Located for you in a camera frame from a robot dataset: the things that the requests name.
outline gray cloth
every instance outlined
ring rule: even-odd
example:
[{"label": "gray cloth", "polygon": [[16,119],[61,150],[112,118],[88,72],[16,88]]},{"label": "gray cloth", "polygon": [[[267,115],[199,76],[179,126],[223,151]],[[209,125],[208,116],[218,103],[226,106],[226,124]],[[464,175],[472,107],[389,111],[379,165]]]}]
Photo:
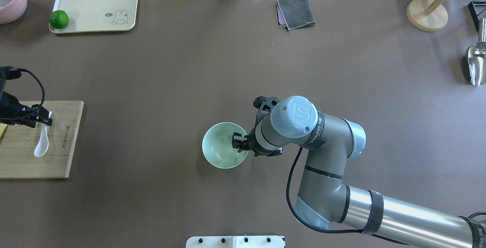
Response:
[{"label": "gray cloth", "polygon": [[295,30],[303,26],[314,26],[316,19],[312,13],[309,0],[277,0],[277,11],[282,14],[285,25],[289,30]]}]

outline rectangular tray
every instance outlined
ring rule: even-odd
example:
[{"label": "rectangular tray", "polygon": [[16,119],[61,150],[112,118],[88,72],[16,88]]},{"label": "rectangular tray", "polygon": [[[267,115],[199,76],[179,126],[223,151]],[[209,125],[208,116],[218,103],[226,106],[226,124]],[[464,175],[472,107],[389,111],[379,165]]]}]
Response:
[{"label": "rectangular tray", "polygon": [[54,33],[127,31],[135,26],[138,0],[56,0],[52,11],[68,14],[65,28],[53,28]]}]

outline green bowl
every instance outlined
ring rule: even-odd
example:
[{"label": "green bowl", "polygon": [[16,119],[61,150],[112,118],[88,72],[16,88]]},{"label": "green bowl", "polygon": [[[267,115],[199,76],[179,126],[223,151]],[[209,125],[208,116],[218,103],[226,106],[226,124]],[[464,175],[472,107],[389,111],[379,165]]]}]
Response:
[{"label": "green bowl", "polygon": [[238,153],[238,150],[232,147],[233,132],[246,135],[244,129],[232,122],[220,122],[206,132],[203,138],[203,154],[210,164],[228,169],[243,163],[248,151]]}]

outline pink pot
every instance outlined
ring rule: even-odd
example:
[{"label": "pink pot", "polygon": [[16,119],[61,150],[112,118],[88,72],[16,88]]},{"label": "pink pot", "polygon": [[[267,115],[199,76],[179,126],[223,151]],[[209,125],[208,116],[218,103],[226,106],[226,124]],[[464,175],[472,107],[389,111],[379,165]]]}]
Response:
[{"label": "pink pot", "polygon": [[27,8],[27,0],[12,0],[0,9],[0,24],[10,23],[23,15]]}]

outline lime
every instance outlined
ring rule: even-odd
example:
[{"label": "lime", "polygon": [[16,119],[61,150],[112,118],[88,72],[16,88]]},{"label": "lime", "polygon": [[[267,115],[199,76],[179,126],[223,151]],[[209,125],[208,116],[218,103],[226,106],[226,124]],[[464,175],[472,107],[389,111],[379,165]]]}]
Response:
[{"label": "lime", "polygon": [[58,9],[51,13],[49,22],[54,28],[65,28],[69,24],[69,17],[65,11]]}]

